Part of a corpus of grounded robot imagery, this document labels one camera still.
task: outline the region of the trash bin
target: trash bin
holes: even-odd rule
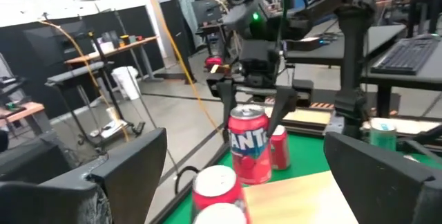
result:
[[[132,66],[119,67],[114,69],[111,74],[125,99],[135,100],[140,97],[138,93],[140,88],[137,82],[138,71],[136,69]]]

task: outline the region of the wooden board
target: wooden board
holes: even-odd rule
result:
[[[244,189],[253,224],[358,223],[330,171]]]

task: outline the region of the computer keyboard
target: computer keyboard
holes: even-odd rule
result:
[[[372,73],[416,75],[432,56],[440,38],[402,39],[371,67]]]

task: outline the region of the fanta logo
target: fanta logo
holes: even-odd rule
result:
[[[261,128],[254,131],[246,131],[243,134],[230,134],[232,152],[243,156],[258,157],[264,151],[269,141],[267,132]]]

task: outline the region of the green can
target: green can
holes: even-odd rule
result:
[[[382,118],[372,119],[370,130],[370,142],[372,145],[390,151],[396,151],[396,127]]]

